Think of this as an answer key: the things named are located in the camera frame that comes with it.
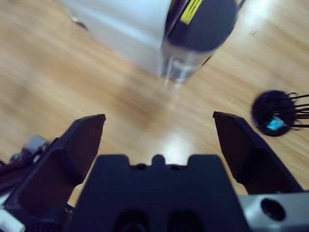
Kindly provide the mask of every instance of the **clear plastic cylinder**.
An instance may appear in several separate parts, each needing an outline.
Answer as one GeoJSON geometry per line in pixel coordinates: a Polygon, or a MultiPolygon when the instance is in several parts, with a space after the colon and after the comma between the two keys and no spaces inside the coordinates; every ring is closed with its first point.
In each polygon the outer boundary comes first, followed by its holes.
{"type": "Polygon", "coordinates": [[[164,40],[163,54],[165,76],[167,79],[175,80],[178,83],[186,81],[192,76],[214,53],[215,49],[207,52],[198,52],[175,46],[164,40]]]}

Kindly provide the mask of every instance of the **hole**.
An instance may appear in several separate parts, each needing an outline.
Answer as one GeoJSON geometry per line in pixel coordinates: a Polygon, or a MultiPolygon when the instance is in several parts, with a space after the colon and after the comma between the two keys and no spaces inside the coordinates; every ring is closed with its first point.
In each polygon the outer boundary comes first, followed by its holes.
{"type": "Polygon", "coordinates": [[[204,232],[199,216],[192,210],[177,210],[169,218],[168,232],[204,232]]]}
{"type": "Polygon", "coordinates": [[[146,168],[147,168],[147,165],[144,163],[139,163],[138,165],[136,165],[137,170],[145,170],[146,168]]]}
{"type": "Polygon", "coordinates": [[[145,227],[140,223],[130,223],[121,230],[121,232],[146,232],[145,227]]]}
{"type": "Polygon", "coordinates": [[[172,165],[169,169],[173,170],[173,171],[178,171],[180,170],[180,167],[177,165],[172,165]]]}
{"type": "Polygon", "coordinates": [[[281,204],[272,199],[263,199],[261,202],[263,212],[271,219],[282,221],[285,219],[285,210],[281,204]]]}
{"type": "Polygon", "coordinates": [[[148,232],[149,221],[141,210],[127,210],[116,221],[113,232],[148,232]]]}

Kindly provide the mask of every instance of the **blue object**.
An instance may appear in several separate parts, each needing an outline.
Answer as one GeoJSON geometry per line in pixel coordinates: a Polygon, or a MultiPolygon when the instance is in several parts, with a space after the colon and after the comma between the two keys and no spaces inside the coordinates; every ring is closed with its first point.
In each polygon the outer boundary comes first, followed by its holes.
{"type": "Polygon", "coordinates": [[[273,117],[271,122],[267,125],[267,128],[272,131],[277,131],[282,127],[285,127],[286,124],[278,117],[273,117]]]}

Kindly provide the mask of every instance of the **black round object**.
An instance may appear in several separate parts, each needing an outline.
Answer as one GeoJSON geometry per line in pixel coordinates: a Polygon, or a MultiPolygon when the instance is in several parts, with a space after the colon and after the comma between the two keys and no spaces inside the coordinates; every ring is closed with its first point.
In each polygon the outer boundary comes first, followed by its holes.
{"type": "Polygon", "coordinates": [[[294,102],[288,99],[289,96],[278,90],[271,90],[262,93],[252,105],[252,118],[255,126],[265,135],[277,137],[287,133],[289,126],[281,127],[278,130],[270,130],[267,126],[274,115],[280,118],[286,125],[293,125],[296,121],[295,113],[290,113],[289,118],[282,117],[285,109],[295,109],[294,102]]]}
{"type": "Polygon", "coordinates": [[[263,212],[271,219],[276,221],[282,221],[285,219],[285,210],[281,204],[272,199],[263,199],[261,202],[263,212]]]}
{"type": "Polygon", "coordinates": [[[186,49],[212,51],[219,47],[234,29],[237,13],[235,0],[204,0],[189,24],[177,21],[168,35],[168,40],[186,49]]]}

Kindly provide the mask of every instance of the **wooden floor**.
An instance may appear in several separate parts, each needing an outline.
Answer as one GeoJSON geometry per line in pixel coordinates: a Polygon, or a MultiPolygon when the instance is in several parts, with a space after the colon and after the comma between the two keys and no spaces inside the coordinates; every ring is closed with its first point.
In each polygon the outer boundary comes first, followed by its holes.
{"type": "MultiPolygon", "coordinates": [[[[186,164],[222,157],[213,111],[250,121],[262,91],[309,93],[309,2],[247,0],[232,35],[183,86],[164,85],[97,43],[54,0],[0,1],[0,158],[35,134],[60,136],[77,118],[105,113],[100,154],[186,164]]],[[[309,188],[309,129],[263,136],[309,188]]],[[[244,188],[232,180],[238,194],[244,188]]],[[[74,192],[74,204],[82,186],[74,192]]]]}

